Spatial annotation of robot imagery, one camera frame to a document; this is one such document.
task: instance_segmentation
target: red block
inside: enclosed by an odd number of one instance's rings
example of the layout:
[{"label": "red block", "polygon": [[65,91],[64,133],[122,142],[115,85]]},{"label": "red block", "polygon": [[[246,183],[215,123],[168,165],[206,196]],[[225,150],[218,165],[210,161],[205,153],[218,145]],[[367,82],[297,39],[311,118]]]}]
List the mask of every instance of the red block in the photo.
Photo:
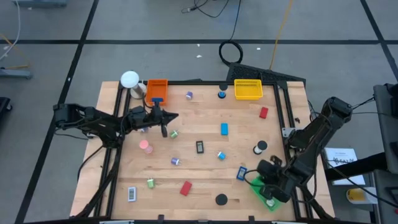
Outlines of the red block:
[{"label": "red block", "polygon": [[261,113],[260,113],[260,118],[267,118],[267,113],[268,113],[268,108],[262,107],[261,108]]},{"label": "red block", "polygon": [[180,194],[187,196],[191,187],[192,187],[192,184],[189,183],[188,181],[185,181],[184,185],[181,188]]}]

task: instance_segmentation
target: green base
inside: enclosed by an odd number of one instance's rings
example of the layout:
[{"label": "green base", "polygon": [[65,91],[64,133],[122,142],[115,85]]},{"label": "green base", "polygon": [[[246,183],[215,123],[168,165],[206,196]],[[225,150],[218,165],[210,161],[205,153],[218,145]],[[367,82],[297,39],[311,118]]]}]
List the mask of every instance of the green base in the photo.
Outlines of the green base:
[{"label": "green base", "polygon": [[[260,176],[256,177],[251,183],[254,184],[254,185],[264,185],[264,183],[261,182],[261,180],[260,180]],[[260,201],[268,208],[268,210],[270,212],[276,211],[282,205],[282,202],[278,201],[276,198],[273,198],[271,200],[274,201],[274,205],[273,206],[269,206],[266,203],[267,199],[264,198],[259,192],[260,191],[260,187],[251,186],[251,188],[254,191],[254,193],[257,195],[257,197],[260,199]]]}]

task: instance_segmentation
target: black disc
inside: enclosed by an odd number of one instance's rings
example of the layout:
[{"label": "black disc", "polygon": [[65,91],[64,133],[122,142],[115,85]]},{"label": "black disc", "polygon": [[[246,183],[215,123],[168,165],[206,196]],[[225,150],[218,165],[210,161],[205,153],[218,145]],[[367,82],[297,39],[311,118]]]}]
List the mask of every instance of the black disc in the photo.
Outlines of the black disc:
[{"label": "black disc", "polygon": [[220,90],[225,91],[226,89],[228,89],[228,85],[227,85],[226,83],[221,83],[221,84],[219,85],[219,88],[220,88]]},{"label": "black disc", "polygon": [[219,195],[216,197],[216,203],[217,203],[217,205],[225,205],[225,204],[227,203],[227,201],[228,201],[228,198],[226,197],[225,194],[219,194]]},{"label": "black disc", "polygon": [[257,143],[257,147],[261,150],[266,150],[268,147],[268,144],[265,141],[259,141]]}]

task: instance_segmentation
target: pink cup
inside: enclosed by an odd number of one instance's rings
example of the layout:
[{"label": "pink cup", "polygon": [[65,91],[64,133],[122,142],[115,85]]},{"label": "pink cup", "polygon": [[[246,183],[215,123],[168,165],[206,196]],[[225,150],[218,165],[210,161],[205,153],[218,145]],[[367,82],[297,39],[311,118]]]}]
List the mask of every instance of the pink cup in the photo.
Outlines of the pink cup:
[{"label": "pink cup", "polygon": [[154,148],[153,148],[152,146],[150,146],[150,145],[149,145],[149,142],[146,141],[146,140],[142,140],[142,141],[139,143],[139,147],[140,147],[141,149],[143,149],[144,152],[145,152],[146,154],[149,154],[149,153],[151,153],[151,152],[154,150]]}]

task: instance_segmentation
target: yellow cable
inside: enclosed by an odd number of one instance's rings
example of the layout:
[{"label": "yellow cable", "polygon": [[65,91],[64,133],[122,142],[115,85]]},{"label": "yellow cable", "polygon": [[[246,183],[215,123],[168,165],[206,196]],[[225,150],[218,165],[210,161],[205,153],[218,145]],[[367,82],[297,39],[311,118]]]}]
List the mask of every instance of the yellow cable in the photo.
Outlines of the yellow cable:
[{"label": "yellow cable", "polygon": [[280,38],[280,34],[282,33],[282,29],[284,28],[284,25],[286,23],[287,16],[289,15],[289,11],[292,8],[292,4],[293,4],[293,0],[290,0],[289,1],[289,6],[287,7],[287,9],[285,11],[284,20],[282,21],[282,25],[280,25],[278,36],[276,37],[276,40],[275,40],[274,52],[272,53],[272,59],[271,59],[271,64],[269,65],[269,70],[272,70],[272,64],[274,63],[274,57],[275,57],[276,49],[278,48],[278,40]]},{"label": "yellow cable", "polygon": [[[7,37],[3,34],[0,34],[0,37],[5,40],[9,45],[12,45],[12,43],[7,39]],[[14,46],[14,49],[16,49],[18,51],[18,53],[27,61],[27,65],[17,65],[17,66],[11,66],[11,67],[7,67],[6,69],[18,69],[18,68],[29,68],[30,67],[30,61],[29,59],[26,57],[26,55],[19,50],[19,48],[17,46]]]}]

